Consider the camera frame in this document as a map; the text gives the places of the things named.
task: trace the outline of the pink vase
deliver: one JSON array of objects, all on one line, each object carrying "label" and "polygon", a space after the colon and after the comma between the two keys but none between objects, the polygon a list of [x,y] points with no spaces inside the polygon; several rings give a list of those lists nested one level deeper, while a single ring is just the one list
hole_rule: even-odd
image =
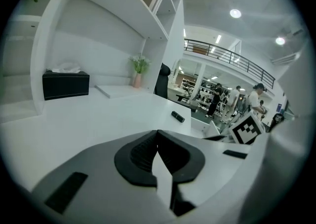
[{"label": "pink vase", "polygon": [[137,73],[134,79],[133,87],[138,89],[140,87],[141,80],[142,80],[142,74]]}]

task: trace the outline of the chair backrest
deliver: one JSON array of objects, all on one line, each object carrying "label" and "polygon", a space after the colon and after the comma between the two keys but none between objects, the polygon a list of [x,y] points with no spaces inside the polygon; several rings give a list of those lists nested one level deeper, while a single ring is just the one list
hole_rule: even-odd
[{"label": "chair backrest", "polygon": [[163,98],[168,99],[168,76],[170,75],[171,70],[168,66],[161,64],[159,75],[157,78],[155,86],[155,94]]}]

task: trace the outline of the metal railing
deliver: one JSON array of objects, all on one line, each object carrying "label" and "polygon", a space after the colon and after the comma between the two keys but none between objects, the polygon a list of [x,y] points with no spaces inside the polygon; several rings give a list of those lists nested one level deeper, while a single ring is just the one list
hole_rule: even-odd
[{"label": "metal railing", "polygon": [[214,59],[219,59],[223,62],[227,62],[243,71],[246,71],[273,89],[275,78],[272,75],[252,61],[240,56],[235,52],[229,51],[217,45],[189,39],[184,39],[184,50],[196,52]]}]

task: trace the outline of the person wearing white shirt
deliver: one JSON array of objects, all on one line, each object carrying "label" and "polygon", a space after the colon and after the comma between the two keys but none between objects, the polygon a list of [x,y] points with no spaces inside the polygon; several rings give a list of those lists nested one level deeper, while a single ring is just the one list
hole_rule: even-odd
[{"label": "person wearing white shirt", "polygon": [[221,122],[226,123],[230,119],[231,115],[234,113],[234,109],[235,109],[235,106],[237,104],[239,94],[240,94],[240,88],[241,88],[240,86],[237,86],[236,89],[232,90],[231,93],[229,94],[227,104],[222,114],[222,119],[220,120]]},{"label": "person wearing white shirt", "polygon": [[258,112],[265,114],[266,111],[260,108],[259,106],[259,96],[264,91],[265,87],[263,84],[257,84],[254,88],[254,91],[248,97],[248,105],[250,105],[250,109],[254,111],[254,114]]}]

